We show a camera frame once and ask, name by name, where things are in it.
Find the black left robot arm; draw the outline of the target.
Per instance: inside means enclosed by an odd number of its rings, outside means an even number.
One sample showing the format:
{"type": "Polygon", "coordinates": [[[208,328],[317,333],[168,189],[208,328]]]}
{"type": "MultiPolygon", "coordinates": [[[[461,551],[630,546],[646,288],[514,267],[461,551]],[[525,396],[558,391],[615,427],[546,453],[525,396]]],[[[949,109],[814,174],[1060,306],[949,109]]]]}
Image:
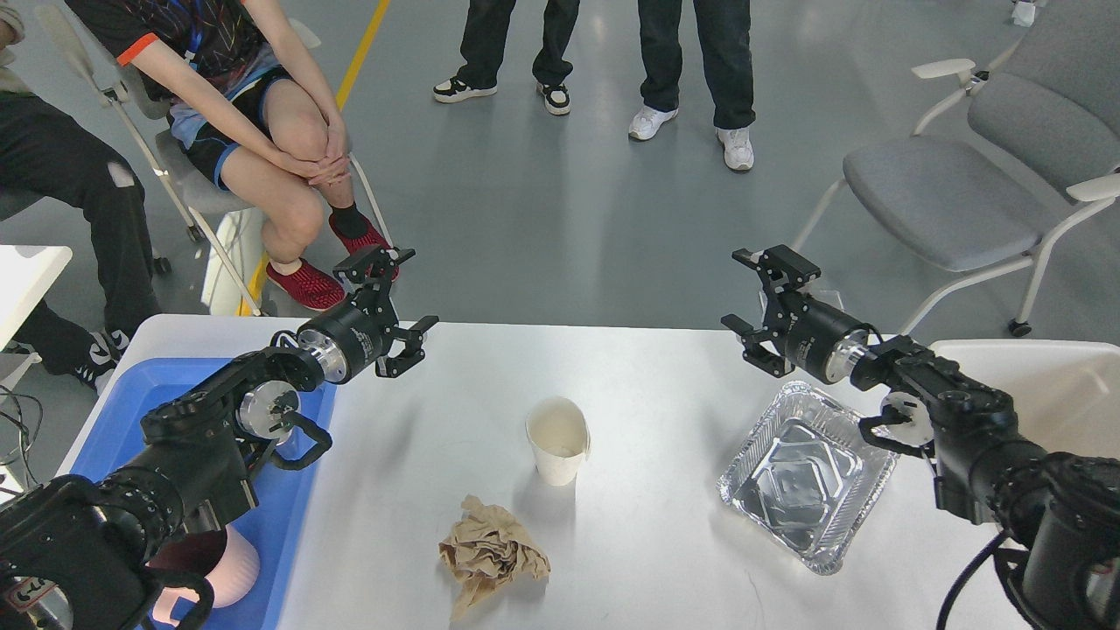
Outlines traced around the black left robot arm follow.
{"type": "Polygon", "coordinates": [[[155,569],[189,534],[220,530],[256,509],[256,475],[311,466],[328,430],[284,404],[343,385],[364,368],[402,376],[424,358],[435,315],[403,328],[389,291],[412,248],[361,248],[333,267],[348,294],[329,311],[242,354],[141,419],[144,447],[101,481],[68,474],[3,506],[4,629],[151,629],[157,599],[186,589],[183,629],[207,622],[215,594],[196,571],[155,569]]]}

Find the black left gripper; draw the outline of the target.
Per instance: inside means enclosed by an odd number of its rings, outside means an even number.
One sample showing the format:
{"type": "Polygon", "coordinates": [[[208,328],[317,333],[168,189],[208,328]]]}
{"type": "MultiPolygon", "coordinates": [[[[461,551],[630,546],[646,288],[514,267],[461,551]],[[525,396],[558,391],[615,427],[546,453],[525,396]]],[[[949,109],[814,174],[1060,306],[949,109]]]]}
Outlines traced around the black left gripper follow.
{"type": "Polygon", "coordinates": [[[326,382],[347,383],[371,365],[381,378],[396,378],[423,361],[424,334],[439,323],[437,315],[427,315],[402,328],[396,325],[396,311],[391,304],[375,304],[366,311],[356,306],[388,298],[400,266],[413,256],[414,248],[367,245],[333,267],[333,278],[343,284],[346,298],[354,304],[336,304],[332,311],[308,319],[296,333],[297,348],[311,352],[326,382]],[[389,350],[396,340],[402,348],[392,355],[389,350]]]}

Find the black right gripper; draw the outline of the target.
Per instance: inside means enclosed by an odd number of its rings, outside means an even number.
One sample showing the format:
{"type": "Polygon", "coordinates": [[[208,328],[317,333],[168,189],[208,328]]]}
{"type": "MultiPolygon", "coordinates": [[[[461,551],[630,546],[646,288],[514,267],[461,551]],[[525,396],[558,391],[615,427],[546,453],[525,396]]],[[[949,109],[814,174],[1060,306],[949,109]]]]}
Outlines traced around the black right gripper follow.
{"type": "Polygon", "coordinates": [[[739,315],[721,318],[724,327],[739,339],[744,362],[769,376],[788,376],[797,367],[827,385],[852,374],[867,352],[872,326],[815,298],[809,285],[823,275],[815,263],[788,245],[759,252],[737,248],[732,260],[759,275],[760,303],[769,302],[773,335],[753,327],[739,315]],[[771,339],[780,354],[763,346],[771,339]]]}

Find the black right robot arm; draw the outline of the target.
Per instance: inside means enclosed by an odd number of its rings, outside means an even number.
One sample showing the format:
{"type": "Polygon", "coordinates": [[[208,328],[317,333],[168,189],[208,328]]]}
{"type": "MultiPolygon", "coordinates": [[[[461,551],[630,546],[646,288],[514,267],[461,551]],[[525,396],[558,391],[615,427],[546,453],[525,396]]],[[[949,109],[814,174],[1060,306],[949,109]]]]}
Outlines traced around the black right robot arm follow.
{"type": "Polygon", "coordinates": [[[760,328],[739,316],[724,326],[740,340],[745,362],[771,376],[801,368],[819,382],[848,380],[860,390],[883,385],[920,404],[932,435],[920,446],[877,436],[911,414],[887,404],[857,423],[872,446],[934,458],[940,510],[974,524],[987,515],[999,534],[964,567],[941,602],[948,626],[960,591],[993,562],[1005,596],[1035,629],[1116,629],[1119,554],[1119,464],[1116,458],[1048,453],[1019,433],[1012,396],[961,372],[955,361],[906,335],[871,343],[871,324],[809,295],[820,268],[787,245],[732,251],[760,279],[760,328]]]}

